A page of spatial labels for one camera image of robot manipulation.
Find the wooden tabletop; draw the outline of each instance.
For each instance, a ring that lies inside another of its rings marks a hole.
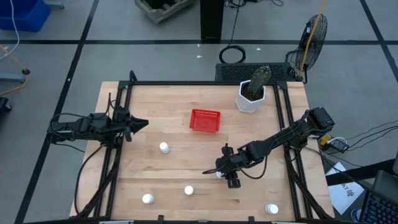
[[[108,93],[116,97],[117,82],[104,82],[101,87],[96,112],[106,109]],[[302,83],[288,83],[294,119],[299,119],[308,109]],[[134,86],[130,111],[137,118],[148,119],[149,125],[123,143],[118,183],[112,219],[156,220],[223,220],[245,221],[254,216],[256,221],[293,221],[291,194],[283,148],[274,149],[268,158],[263,178],[252,180],[238,172],[242,187],[229,189],[224,179],[216,175],[203,175],[204,170],[215,168],[215,160],[222,156],[225,143],[236,149],[249,141],[266,139],[280,131],[274,91],[266,88],[266,101],[253,114],[240,112],[235,103],[238,86]],[[194,108],[221,112],[220,131],[203,133],[189,128]],[[168,154],[161,153],[159,144],[167,142]],[[99,143],[90,141],[87,158]],[[309,147],[317,148],[315,141]],[[90,159],[82,172],[78,204],[80,209],[90,200],[98,188],[104,158],[103,149]],[[303,150],[303,166],[309,191],[325,211],[334,216],[326,184],[323,166],[318,154]],[[246,170],[257,176],[263,165]],[[195,193],[184,194],[191,185]],[[151,205],[142,202],[144,194],[152,194]],[[304,206],[300,195],[301,214]],[[108,192],[104,194],[105,205]],[[279,206],[277,215],[264,211],[267,204]]]

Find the black fan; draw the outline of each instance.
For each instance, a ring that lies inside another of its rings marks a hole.
[[[303,66],[303,70],[302,70],[302,71],[304,71],[304,74],[305,74],[304,83],[307,83],[307,81],[308,81],[307,80],[307,70],[312,68],[312,66],[315,64],[315,62],[318,59],[319,53],[321,52],[323,42],[326,37],[326,32],[328,30],[328,20],[326,19],[326,17],[324,15],[321,14],[319,17],[318,24],[315,28],[313,35],[312,35],[310,45],[308,46],[307,58],[304,59],[305,48],[307,47],[307,43],[309,41],[310,34],[313,30],[313,27],[315,25],[315,21],[316,21],[317,17],[318,17],[318,15],[315,15],[315,16],[311,17],[311,19],[307,22],[307,24],[304,28],[304,31],[303,31],[303,35],[301,36],[300,43],[298,44],[298,47],[296,48],[296,50],[288,52],[286,54],[286,58],[285,58],[285,61],[287,62],[289,55],[292,54],[292,56],[290,58],[290,62],[294,63],[295,64],[294,67],[297,68],[299,71],[300,71],[302,62],[304,61],[304,66]],[[296,54],[295,62],[292,61],[292,57],[294,56],[294,54]],[[294,71],[294,68],[292,68],[291,71],[295,73],[295,77],[296,77],[297,81],[303,80],[303,78],[301,76],[297,75],[297,73]]]

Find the white paper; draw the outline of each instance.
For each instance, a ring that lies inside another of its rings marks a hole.
[[[335,165],[335,168],[341,171],[346,170],[340,162]],[[337,171],[331,168],[326,175],[335,173],[337,173]],[[355,182],[329,186],[331,203],[340,215],[347,210],[347,208],[361,195],[362,192],[363,188]]]

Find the red basket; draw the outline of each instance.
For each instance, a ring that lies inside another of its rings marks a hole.
[[[193,109],[189,127],[195,131],[215,133],[220,129],[220,119],[219,111]]]

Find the white pot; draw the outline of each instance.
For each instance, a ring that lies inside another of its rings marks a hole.
[[[242,95],[242,88],[245,83],[250,82],[250,80],[243,81],[241,82],[241,85],[239,87],[239,96],[236,98],[235,102],[236,105],[238,106],[238,109],[242,111],[243,113],[253,113],[263,102],[266,100],[266,87],[263,86],[262,89],[264,90],[264,93],[262,94],[262,98],[260,100],[255,100],[255,101],[250,101],[246,99]]]

